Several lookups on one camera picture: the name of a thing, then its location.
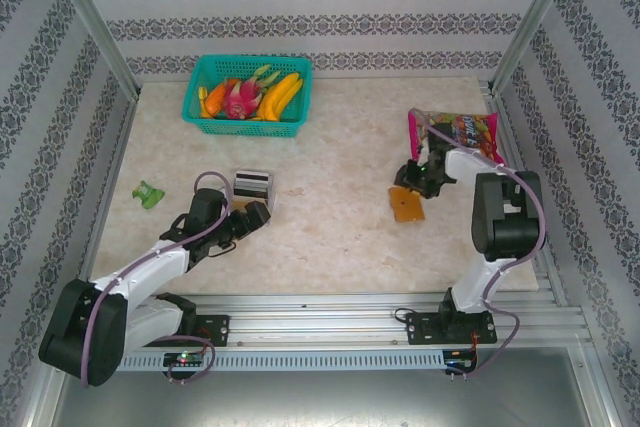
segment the green object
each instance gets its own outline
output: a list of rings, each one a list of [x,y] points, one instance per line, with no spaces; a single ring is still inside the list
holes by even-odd
[[[215,119],[200,117],[198,87],[213,88],[225,79],[248,79],[254,75],[256,69],[266,64],[271,64],[274,71],[280,71],[274,81],[276,83],[293,72],[298,72],[304,81],[302,88],[282,112],[280,122],[229,120],[222,115]],[[186,122],[196,124],[205,134],[295,137],[300,126],[306,122],[311,106],[311,74],[311,62],[301,57],[203,55],[198,59],[191,74],[184,97],[182,118]]]
[[[154,189],[144,180],[140,182],[140,185],[132,192],[133,198],[142,199],[142,207],[149,210],[156,205],[162,197],[164,197],[164,191],[160,189]]]

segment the snack bag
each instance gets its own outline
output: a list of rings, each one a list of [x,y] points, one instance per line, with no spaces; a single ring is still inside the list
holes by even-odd
[[[409,111],[409,139],[411,141],[411,158],[419,165],[424,164],[429,156],[429,136],[425,127],[447,123],[451,124],[453,139],[471,149],[479,149],[498,164],[504,163],[498,154],[496,131],[498,130],[498,114],[448,114],[443,112],[423,112],[418,109]]]

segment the basket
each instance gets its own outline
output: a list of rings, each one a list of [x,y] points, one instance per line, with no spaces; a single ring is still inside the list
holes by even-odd
[[[280,122],[200,118],[199,87],[204,86],[208,91],[211,91],[225,79],[246,80],[256,69],[265,64],[271,64],[271,69],[264,74],[265,76],[276,70],[281,72],[274,83],[293,72],[298,72],[304,81],[302,88],[282,112]],[[300,126],[307,120],[310,104],[311,62],[308,59],[249,55],[203,55],[191,74],[189,87],[184,97],[182,118],[186,122],[196,124],[205,134],[295,137]]]

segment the beige tabletop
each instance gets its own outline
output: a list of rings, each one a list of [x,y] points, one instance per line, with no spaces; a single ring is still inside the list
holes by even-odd
[[[186,83],[142,89],[92,278],[147,251],[182,212],[205,170],[274,174],[272,222],[163,287],[177,294],[434,292],[475,255],[473,190],[445,185],[424,222],[398,224],[387,190],[409,158],[407,112],[483,113],[475,78],[313,82],[307,123],[294,139],[205,135],[181,119]],[[131,191],[145,180],[166,195],[146,211]],[[211,181],[210,186],[219,183]],[[531,263],[507,290],[538,288]]]

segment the patterned wallpaper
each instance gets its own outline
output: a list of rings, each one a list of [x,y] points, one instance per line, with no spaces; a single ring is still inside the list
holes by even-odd
[[[488,80],[531,0],[95,0],[140,82],[204,53],[309,58],[319,77]]]
[[[640,425],[638,16],[638,0],[554,0],[502,93],[623,425]]]
[[[129,102],[70,0],[0,0],[0,426],[89,248]]]

